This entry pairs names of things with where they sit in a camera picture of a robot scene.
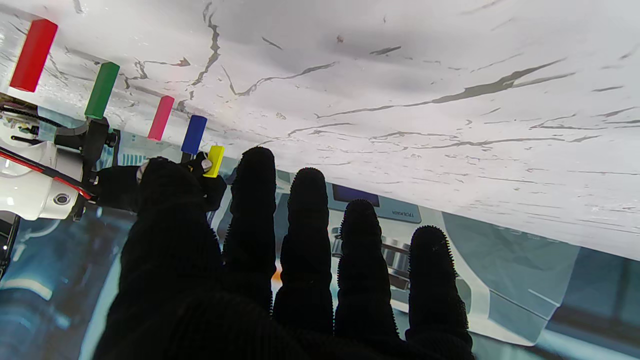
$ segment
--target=green block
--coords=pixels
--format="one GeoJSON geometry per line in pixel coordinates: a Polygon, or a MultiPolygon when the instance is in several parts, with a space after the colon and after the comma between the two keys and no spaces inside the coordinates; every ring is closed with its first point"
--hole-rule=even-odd
{"type": "Polygon", "coordinates": [[[111,90],[116,83],[118,71],[120,67],[114,63],[103,63],[100,66],[98,77],[93,84],[93,90],[89,97],[89,103],[86,105],[84,115],[94,119],[102,119],[104,110],[107,108],[111,90]]]}

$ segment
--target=red cable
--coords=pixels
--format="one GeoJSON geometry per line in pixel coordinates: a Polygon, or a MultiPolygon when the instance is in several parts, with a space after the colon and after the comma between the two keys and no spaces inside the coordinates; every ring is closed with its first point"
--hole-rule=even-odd
{"type": "MultiPolygon", "coordinates": [[[[9,161],[12,161],[12,162],[18,164],[18,165],[22,165],[23,167],[26,167],[28,169],[31,169],[31,170],[35,171],[35,172],[39,172],[39,173],[41,173],[41,174],[43,174],[45,176],[48,176],[47,174],[44,174],[44,170],[45,170],[44,168],[37,167],[36,165],[30,164],[27,161],[24,161],[22,159],[18,159],[15,156],[12,156],[10,154],[5,153],[4,151],[0,151],[0,158],[5,158],[5,159],[7,159],[9,161]]],[[[58,176],[49,176],[49,177],[51,177],[52,179],[54,179],[54,180],[56,180],[56,181],[58,181],[60,183],[63,183],[65,185],[69,186],[71,189],[77,191],[80,195],[82,195],[87,200],[90,200],[93,197],[89,192],[87,192],[82,187],[74,185],[74,184],[71,184],[70,182],[68,182],[67,180],[62,179],[61,177],[58,177],[58,176]]]]}

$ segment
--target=red block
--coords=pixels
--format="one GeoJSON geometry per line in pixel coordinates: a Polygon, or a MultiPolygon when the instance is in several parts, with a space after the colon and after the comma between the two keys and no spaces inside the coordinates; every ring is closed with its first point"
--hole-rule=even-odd
{"type": "Polygon", "coordinates": [[[153,123],[151,123],[151,129],[149,129],[149,135],[147,138],[151,140],[161,141],[162,134],[164,133],[164,127],[171,114],[171,108],[175,99],[170,96],[163,96],[158,104],[156,115],[153,123]]]}
{"type": "Polygon", "coordinates": [[[35,92],[38,80],[47,61],[58,25],[47,19],[34,20],[24,41],[18,64],[13,71],[10,87],[35,92]]]}

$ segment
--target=robotic arm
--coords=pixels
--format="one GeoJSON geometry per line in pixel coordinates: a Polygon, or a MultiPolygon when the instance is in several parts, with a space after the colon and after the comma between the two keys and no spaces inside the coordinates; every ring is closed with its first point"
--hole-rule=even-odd
{"type": "Polygon", "coordinates": [[[38,133],[40,117],[7,107],[2,111],[0,210],[26,220],[79,220],[92,198],[87,189],[97,181],[95,164],[103,146],[118,141],[107,119],[87,118],[75,129],[58,127],[53,142],[41,142],[22,137],[38,133]]]}

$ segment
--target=yellow block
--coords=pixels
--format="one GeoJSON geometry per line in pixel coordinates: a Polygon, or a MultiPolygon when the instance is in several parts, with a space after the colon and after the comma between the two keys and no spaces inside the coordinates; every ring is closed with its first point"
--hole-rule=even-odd
{"type": "Polygon", "coordinates": [[[211,169],[204,173],[206,177],[216,177],[218,176],[218,171],[220,170],[220,164],[222,164],[222,156],[225,154],[224,146],[212,146],[209,150],[209,156],[207,159],[211,161],[211,169]]]}

